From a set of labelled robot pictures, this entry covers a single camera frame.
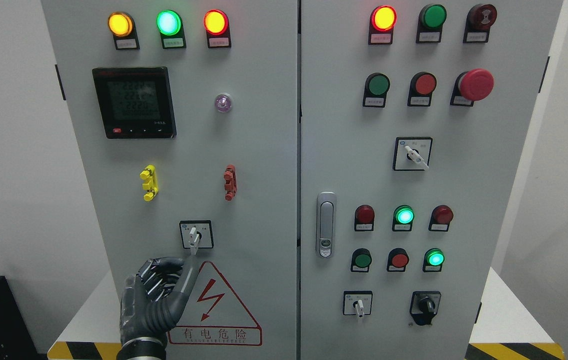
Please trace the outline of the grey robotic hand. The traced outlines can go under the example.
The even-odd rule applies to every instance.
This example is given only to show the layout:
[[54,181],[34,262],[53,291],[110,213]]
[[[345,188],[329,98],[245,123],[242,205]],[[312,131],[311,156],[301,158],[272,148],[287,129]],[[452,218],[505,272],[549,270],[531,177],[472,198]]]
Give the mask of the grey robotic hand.
[[149,259],[125,280],[121,297],[121,343],[153,338],[163,346],[181,319],[196,283],[197,258]]

